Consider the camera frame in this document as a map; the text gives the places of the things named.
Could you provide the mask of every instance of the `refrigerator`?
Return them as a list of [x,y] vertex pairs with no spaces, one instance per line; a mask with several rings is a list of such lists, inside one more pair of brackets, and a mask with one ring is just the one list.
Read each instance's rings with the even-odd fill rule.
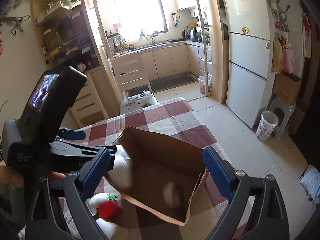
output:
[[267,0],[224,0],[229,35],[228,107],[250,128],[272,94],[274,20]]

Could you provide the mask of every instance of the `white trash can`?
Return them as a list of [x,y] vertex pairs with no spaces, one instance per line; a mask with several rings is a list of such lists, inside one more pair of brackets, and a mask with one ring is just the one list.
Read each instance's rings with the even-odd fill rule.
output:
[[257,138],[262,142],[266,141],[278,123],[279,119],[274,112],[268,110],[263,111],[256,131]]
[[[198,77],[198,81],[199,81],[199,86],[200,86],[200,92],[202,94],[204,94],[204,89],[205,89],[205,80],[204,80],[204,76],[200,76]],[[211,85],[211,77],[208,76],[208,91],[210,91],[210,85]]]

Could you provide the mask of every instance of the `tile floor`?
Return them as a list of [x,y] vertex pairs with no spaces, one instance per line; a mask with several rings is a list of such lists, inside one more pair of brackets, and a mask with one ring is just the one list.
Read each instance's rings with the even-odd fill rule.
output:
[[267,174],[276,177],[287,210],[290,239],[295,239],[315,211],[315,202],[308,200],[299,183],[308,164],[289,134],[279,141],[269,138],[260,142],[255,129],[250,129],[226,105],[212,97],[204,97],[198,83],[162,91],[155,97],[158,102],[184,97],[220,143],[235,169],[255,177]]

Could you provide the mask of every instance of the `table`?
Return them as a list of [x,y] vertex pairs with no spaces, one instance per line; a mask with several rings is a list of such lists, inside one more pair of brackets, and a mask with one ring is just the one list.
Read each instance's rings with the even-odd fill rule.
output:
[[[201,148],[213,146],[223,159],[230,162],[217,140],[208,128],[201,124],[196,112],[183,98],[175,98],[81,128],[80,130],[87,133],[86,139],[76,142],[92,146],[113,144],[125,126],[170,135]],[[104,179],[101,180],[95,194],[102,192],[117,195],[118,199],[121,199],[119,192]],[[60,202],[66,212],[68,208],[65,201]],[[206,239],[228,203],[226,198],[220,195],[211,176],[208,176],[205,187],[199,192],[195,205],[191,208],[189,221],[184,227],[167,223],[124,199],[121,199],[121,202],[124,213],[116,223],[128,228],[128,240]],[[250,211],[251,205],[248,204],[234,238],[242,235]]]

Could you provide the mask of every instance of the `patterned trash can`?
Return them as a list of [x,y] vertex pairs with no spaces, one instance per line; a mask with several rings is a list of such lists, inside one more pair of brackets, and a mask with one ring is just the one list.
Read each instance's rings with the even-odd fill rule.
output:
[[263,111],[256,131],[257,138],[262,142],[266,141],[278,123],[279,119],[274,112],[268,110]]

